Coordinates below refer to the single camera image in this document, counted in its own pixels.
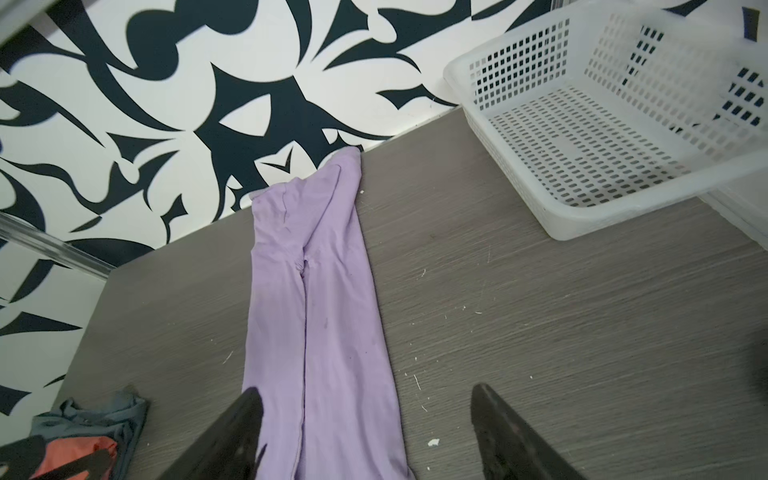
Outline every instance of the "lavender leggings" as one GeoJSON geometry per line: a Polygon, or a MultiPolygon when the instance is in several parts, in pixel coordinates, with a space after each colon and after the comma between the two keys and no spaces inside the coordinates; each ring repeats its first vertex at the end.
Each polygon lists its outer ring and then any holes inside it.
{"type": "Polygon", "coordinates": [[[414,478],[355,211],[360,154],[254,195],[243,389],[264,402],[260,480],[414,478]]]}

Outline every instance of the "wood grain surface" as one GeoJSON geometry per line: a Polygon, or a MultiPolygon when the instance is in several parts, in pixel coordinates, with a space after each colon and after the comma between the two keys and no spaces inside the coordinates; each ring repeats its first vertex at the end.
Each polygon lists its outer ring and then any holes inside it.
{"type": "MultiPolygon", "coordinates": [[[[364,154],[361,190],[418,478],[482,478],[481,381],[588,478],[768,478],[768,255],[708,206],[558,242],[461,111],[364,154]]],[[[152,401],[129,478],[156,478],[239,395],[252,246],[241,211],[107,281],[60,397],[152,401]]]]}

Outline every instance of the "abstract wallpaper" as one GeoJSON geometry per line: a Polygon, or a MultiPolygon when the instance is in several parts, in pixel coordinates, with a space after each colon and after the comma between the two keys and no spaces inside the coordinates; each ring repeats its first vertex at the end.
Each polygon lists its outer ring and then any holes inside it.
{"type": "Polygon", "coordinates": [[[0,240],[0,445],[56,398],[104,281],[0,240]]]}
{"type": "Polygon", "coordinates": [[[454,106],[550,0],[61,0],[0,48],[0,210],[115,266],[454,106]]]}

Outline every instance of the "orange fabric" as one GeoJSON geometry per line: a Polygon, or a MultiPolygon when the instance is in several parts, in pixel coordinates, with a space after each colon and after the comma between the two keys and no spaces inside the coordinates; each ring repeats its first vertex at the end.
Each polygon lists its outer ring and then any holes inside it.
{"type": "MultiPolygon", "coordinates": [[[[56,439],[45,446],[45,458],[32,478],[48,473],[78,458],[90,455],[97,450],[108,450],[112,457],[112,464],[118,456],[118,443],[109,437],[71,437],[69,439],[56,439]]],[[[101,480],[108,480],[110,467],[101,480]]],[[[70,480],[85,480],[87,472],[70,477],[70,480]]]]}

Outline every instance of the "white plastic basket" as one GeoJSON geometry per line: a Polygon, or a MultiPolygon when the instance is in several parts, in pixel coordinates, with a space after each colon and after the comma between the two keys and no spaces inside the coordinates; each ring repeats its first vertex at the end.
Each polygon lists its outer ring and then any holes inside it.
{"type": "Polygon", "coordinates": [[[582,0],[444,76],[557,240],[768,167],[766,48],[657,8],[582,0]]]}

